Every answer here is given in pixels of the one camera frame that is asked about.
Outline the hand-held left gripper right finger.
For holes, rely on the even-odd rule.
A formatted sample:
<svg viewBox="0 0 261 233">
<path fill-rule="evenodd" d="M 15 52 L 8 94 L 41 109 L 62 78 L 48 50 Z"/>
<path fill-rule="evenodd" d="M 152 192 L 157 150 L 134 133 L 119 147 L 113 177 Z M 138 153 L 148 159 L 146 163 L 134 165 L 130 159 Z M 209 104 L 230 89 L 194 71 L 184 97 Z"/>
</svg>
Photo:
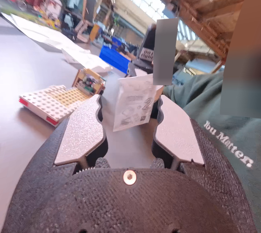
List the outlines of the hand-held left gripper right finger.
<svg viewBox="0 0 261 233">
<path fill-rule="evenodd" d="M 158 100 L 157 121 L 152 153 L 165 168 L 177 170 L 181 163 L 205 165 L 190 117 L 165 95 Z"/>
</svg>

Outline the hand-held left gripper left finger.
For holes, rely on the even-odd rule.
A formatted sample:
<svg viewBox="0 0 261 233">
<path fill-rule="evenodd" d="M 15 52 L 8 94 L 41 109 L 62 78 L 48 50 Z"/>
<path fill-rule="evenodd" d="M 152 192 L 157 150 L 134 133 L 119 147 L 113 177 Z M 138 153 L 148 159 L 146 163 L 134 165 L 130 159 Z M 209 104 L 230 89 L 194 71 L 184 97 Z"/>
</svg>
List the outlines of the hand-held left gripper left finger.
<svg viewBox="0 0 261 233">
<path fill-rule="evenodd" d="M 101 96 L 94 95 L 70 115 L 54 164 L 95 166 L 98 158 L 104 157 L 108 151 L 102 121 Z"/>
</svg>

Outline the toy brick truck model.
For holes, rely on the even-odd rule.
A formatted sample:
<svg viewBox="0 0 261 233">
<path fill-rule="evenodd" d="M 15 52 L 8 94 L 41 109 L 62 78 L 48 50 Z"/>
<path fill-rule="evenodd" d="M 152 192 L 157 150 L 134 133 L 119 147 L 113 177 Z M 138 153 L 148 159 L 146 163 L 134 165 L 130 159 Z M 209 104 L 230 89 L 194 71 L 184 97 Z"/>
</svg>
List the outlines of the toy brick truck model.
<svg viewBox="0 0 261 233">
<path fill-rule="evenodd" d="M 78 70 L 72 87 L 53 85 L 19 95 L 19 102 L 38 117 L 57 127 L 84 101 L 102 95 L 106 80 L 89 68 Z"/>
</svg>

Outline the white long brick plate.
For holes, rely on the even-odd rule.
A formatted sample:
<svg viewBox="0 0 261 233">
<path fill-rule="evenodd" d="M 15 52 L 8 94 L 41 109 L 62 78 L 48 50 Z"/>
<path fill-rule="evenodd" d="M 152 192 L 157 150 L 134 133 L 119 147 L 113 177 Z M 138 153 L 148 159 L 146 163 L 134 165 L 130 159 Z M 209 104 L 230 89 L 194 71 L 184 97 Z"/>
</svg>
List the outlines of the white long brick plate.
<svg viewBox="0 0 261 233">
<path fill-rule="evenodd" d="M 32 97 L 47 109 L 48 113 L 69 114 L 75 111 L 87 97 L 77 88 L 52 86 L 32 92 Z"/>
<path fill-rule="evenodd" d="M 67 108 L 44 91 L 19 95 L 19 102 L 25 108 L 54 127 L 57 127 L 72 113 L 71 109 Z"/>
</svg>

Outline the small numbered paper bag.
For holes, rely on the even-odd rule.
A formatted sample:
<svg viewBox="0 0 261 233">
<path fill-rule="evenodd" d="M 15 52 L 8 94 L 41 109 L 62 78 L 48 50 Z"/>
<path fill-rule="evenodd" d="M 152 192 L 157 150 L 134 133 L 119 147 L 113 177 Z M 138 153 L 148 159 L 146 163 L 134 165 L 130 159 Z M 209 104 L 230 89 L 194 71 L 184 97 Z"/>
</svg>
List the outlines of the small numbered paper bag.
<svg viewBox="0 0 261 233">
<path fill-rule="evenodd" d="M 113 132 L 148 123 L 156 91 L 153 74 L 120 78 Z"/>
</svg>

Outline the person's right hand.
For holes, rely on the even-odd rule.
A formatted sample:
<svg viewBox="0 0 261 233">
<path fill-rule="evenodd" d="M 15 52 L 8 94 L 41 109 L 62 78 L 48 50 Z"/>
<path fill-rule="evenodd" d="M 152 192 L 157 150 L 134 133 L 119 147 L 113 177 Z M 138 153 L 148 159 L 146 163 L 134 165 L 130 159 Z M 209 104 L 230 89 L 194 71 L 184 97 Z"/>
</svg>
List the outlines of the person's right hand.
<svg viewBox="0 0 261 233">
<path fill-rule="evenodd" d="M 160 95 L 162 94 L 163 90 L 164 90 L 164 85 L 156 85 L 156 93 L 155 93 L 155 97 L 154 97 L 154 103 L 156 101 L 158 101 Z"/>
</svg>

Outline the blue storage bin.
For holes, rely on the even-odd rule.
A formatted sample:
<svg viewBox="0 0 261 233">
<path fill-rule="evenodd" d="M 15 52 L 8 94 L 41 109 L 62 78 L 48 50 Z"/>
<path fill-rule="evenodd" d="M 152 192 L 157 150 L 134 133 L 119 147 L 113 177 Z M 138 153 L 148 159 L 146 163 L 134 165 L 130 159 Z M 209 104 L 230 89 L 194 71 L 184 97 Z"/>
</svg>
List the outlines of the blue storage bin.
<svg viewBox="0 0 261 233">
<path fill-rule="evenodd" d="M 125 43 L 115 37 L 110 39 L 107 36 L 103 36 L 103 46 L 99 57 L 124 74 L 128 73 L 128 66 L 132 61 L 129 52 L 126 51 Z"/>
</svg>

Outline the printed paper bag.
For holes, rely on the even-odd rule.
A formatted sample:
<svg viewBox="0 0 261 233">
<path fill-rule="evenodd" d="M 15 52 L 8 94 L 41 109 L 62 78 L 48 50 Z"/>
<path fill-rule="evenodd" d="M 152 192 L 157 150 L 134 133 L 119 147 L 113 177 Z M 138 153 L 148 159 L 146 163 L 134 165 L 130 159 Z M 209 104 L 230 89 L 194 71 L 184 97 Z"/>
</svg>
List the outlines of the printed paper bag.
<svg viewBox="0 0 261 233">
<path fill-rule="evenodd" d="M 112 70 L 112 67 L 90 50 L 83 49 L 61 32 L 11 14 L 11 22 L 30 39 L 60 50 L 70 64 L 80 64 L 98 74 Z"/>
</svg>

